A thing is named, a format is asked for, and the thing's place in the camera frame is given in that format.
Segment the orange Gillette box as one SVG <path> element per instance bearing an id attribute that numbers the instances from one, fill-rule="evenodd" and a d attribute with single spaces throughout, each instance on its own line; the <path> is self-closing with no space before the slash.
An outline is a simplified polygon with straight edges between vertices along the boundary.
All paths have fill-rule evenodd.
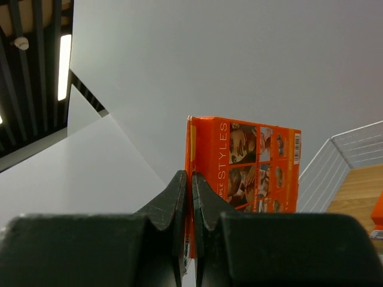
<path id="1" fill-rule="evenodd" d="M 373 231 L 370 234 L 371 239 L 382 240 L 382 226 L 383 226 L 382 214 L 383 214 L 383 194 L 381 193 L 370 216 L 375 225 Z"/>
<path id="2" fill-rule="evenodd" d="M 200 172 L 212 190 L 238 211 L 295 212 L 301 138 L 298 129 L 189 116 L 187 180 Z"/>

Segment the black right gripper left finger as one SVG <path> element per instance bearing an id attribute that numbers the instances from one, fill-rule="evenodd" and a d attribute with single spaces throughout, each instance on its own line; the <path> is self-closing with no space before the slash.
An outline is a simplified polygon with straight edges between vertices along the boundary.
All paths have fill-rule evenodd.
<path id="1" fill-rule="evenodd" d="M 187 175 L 133 214 L 20 215 L 1 231 L 2 286 L 181 286 Z"/>

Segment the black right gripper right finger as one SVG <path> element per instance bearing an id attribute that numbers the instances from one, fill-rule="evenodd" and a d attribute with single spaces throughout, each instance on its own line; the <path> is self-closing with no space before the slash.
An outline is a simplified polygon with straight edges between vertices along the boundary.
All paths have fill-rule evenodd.
<path id="1" fill-rule="evenodd" d="M 381 286 L 365 229 L 333 213 L 245 213 L 191 180 L 197 286 Z"/>

